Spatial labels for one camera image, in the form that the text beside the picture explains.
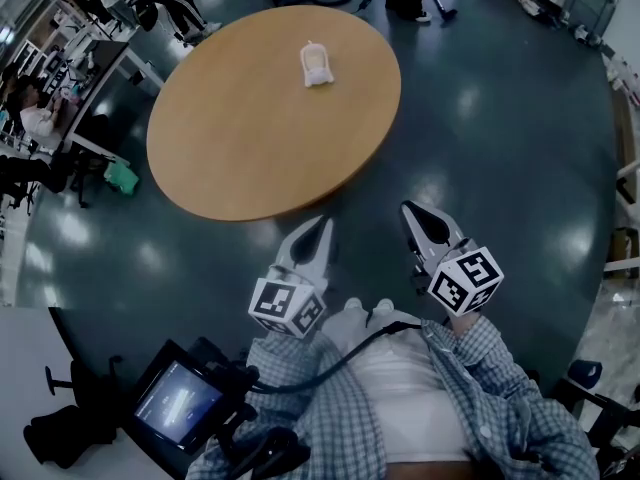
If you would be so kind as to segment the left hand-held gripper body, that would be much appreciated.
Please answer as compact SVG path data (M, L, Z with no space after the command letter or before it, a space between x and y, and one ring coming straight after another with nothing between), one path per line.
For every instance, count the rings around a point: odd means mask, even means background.
M289 251L279 254L256 282L249 316L267 331L305 338L326 310L330 257L331 248L320 249L302 263L296 263Z

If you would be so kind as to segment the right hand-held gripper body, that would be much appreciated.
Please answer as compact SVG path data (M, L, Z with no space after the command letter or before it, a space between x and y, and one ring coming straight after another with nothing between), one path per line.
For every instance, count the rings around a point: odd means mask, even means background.
M452 317L478 311L503 281L503 272L487 247L464 237L454 245L411 242L417 264L412 281L418 296L429 295Z

